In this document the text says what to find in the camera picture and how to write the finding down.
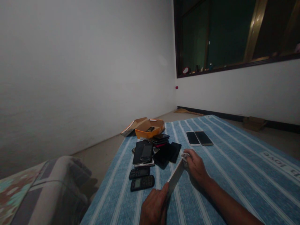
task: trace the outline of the small cardboard box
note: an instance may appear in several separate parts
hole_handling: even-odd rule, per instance
[[[146,132],[149,127],[154,127],[151,132]],[[135,130],[135,134],[138,139],[148,139],[154,135],[161,134],[165,129],[165,122],[160,119],[147,119],[147,117],[134,120],[121,135],[127,137],[131,132]]]
[[[259,131],[266,125],[267,121],[257,117],[244,117],[243,127],[248,130]]]

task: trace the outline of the blue striped cloth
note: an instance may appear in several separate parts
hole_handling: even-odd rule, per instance
[[[192,148],[208,174],[265,224],[300,224],[300,163],[247,132],[213,116],[165,124],[170,142]],[[204,130],[213,146],[189,146],[186,132]],[[138,224],[141,206],[151,189],[130,192],[136,137],[127,137],[81,224]],[[155,188],[161,189],[174,171],[151,167]],[[213,205],[183,172],[170,200],[168,224],[225,224]]]

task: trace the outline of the baseboard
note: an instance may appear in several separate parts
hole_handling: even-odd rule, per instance
[[[244,118],[244,116],[237,116],[237,115],[232,115],[232,114],[227,114],[227,113],[222,113],[222,112],[213,112],[213,111],[194,109],[194,108],[188,108],[188,107],[182,107],[182,106],[177,106],[177,109],[178,108],[183,108],[183,109],[186,109],[186,110],[188,110],[190,112],[194,112],[194,113],[202,113],[204,115],[215,115],[222,119],[229,119],[229,120],[238,121],[238,122],[243,122],[243,118]],[[293,132],[293,133],[300,133],[300,126],[296,125],[296,124],[282,123],[282,122],[268,120],[265,127],[273,128],[273,129],[277,129],[277,130],[289,131],[289,132]]]

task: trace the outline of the glass pane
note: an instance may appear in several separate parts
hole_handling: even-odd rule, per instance
[[[195,71],[204,67],[208,25],[208,4],[205,1],[182,19],[182,67]]]
[[[253,59],[278,52],[296,0],[268,1]]]
[[[212,0],[207,67],[244,59],[255,0]]]
[[[295,26],[293,27],[282,55],[290,55],[295,52],[296,45],[300,43],[300,13],[298,14]]]

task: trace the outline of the white wall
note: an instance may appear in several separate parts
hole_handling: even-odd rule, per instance
[[[0,178],[175,109],[170,0],[0,8]]]
[[[176,80],[178,106],[300,124],[300,59]]]

